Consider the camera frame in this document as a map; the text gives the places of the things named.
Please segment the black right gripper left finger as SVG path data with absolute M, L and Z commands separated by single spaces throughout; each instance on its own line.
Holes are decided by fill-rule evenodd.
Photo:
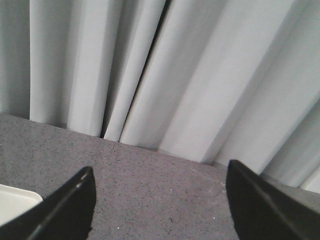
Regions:
M 83 167 L 59 189 L 0 228 L 2 240 L 85 240 L 96 205 L 93 168 Z

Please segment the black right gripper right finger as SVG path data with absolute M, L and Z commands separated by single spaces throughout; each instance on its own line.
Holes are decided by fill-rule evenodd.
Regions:
M 228 163 L 226 194 L 241 240 L 318 240 L 320 214 L 286 195 L 236 159 Z

